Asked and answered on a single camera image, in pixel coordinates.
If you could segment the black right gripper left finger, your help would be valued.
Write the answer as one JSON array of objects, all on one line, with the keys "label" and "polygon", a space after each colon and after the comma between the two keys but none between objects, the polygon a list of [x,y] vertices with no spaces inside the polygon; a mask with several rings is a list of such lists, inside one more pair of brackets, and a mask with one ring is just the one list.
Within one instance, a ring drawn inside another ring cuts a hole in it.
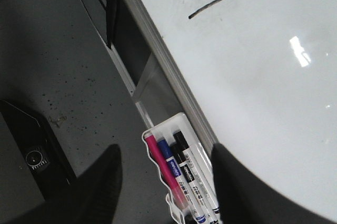
[{"label": "black right gripper left finger", "polygon": [[15,222],[112,223],[122,181],[121,149],[112,144],[69,188]]}]

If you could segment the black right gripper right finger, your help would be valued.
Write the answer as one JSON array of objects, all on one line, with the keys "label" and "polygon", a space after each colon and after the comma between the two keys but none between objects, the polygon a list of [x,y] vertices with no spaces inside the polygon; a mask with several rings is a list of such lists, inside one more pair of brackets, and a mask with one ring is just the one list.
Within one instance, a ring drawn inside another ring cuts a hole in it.
[{"label": "black right gripper right finger", "polygon": [[269,187],[220,143],[211,164],[223,223],[331,223]]}]

